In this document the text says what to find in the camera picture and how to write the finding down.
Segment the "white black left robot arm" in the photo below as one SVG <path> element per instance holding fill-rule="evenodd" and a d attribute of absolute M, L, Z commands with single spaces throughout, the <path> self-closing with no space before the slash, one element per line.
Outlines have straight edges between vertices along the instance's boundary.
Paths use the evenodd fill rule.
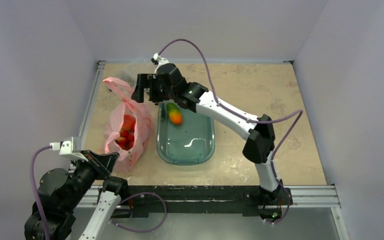
<path fill-rule="evenodd" d="M 126 179 L 115 177 L 111 172 L 120 156 L 118 152 L 98 154 L 82 150 L 73 175 L 63 168 L 54 168 L 45 173 L 41 183 L 36 184 L 34 164 L 43 147 L 37 150 L 30 161 L 29 178 L 35 202 L 32 214 L 24 225 L 27 240 L 64 240 L 72 232 L 76 220 L 74 209 L 81 202 L 94 181 L 102 180 L 97 202 L 104 203 L 104 193 L 118 205 L 129 199 Z"/>

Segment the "pink plastic bag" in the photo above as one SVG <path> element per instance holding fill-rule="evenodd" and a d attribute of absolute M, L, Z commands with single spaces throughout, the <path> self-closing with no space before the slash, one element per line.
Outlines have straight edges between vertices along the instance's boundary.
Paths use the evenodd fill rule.
<path fill-rule="evenodd" d="M 108 77 L 103 83 L 121 99 L 121 103 L 111 112 L 104 129 L 103 150 L 106 154 L 119 154 L 114 171 L 129 171 L 146 150 L 153 121 L 148 107 L 132 98 L 134 88 L 127 82 Z"/>

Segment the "red fake strawberry bunch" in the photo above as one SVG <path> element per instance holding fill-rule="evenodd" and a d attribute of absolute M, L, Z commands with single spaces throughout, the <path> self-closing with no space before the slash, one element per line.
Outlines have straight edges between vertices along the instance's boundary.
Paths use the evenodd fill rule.
<path fill-rule="evenodd" d="M 123 124 L 119 131 L 119 137 L 115 139 L 115 143 L 125 151 L 130 150 L 135 143 L 135 126 L 136 118 L 130 114 L 123 116 Z"/>

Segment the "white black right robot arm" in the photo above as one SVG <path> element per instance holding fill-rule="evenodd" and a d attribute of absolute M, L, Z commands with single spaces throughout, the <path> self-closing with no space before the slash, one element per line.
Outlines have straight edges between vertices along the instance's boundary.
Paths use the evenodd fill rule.
<path fill-rule="evenodd" d="M 210 117 L 233 130 L 245 140 L 242 154 L 255 164 L 262 200 L 272 204 L 280 198 L 281 181 L 273 163 L 276 137 L 268 115 L 258 117 L 233 107 L 204 85 L 188 82 L 173 63 L 161 64 L 153 73 L 139 73 L 132 99 L 144 102 L 145 90 L 149 90 L 149 101 L 153 103 L 172 100 L 182 109 Z"/>

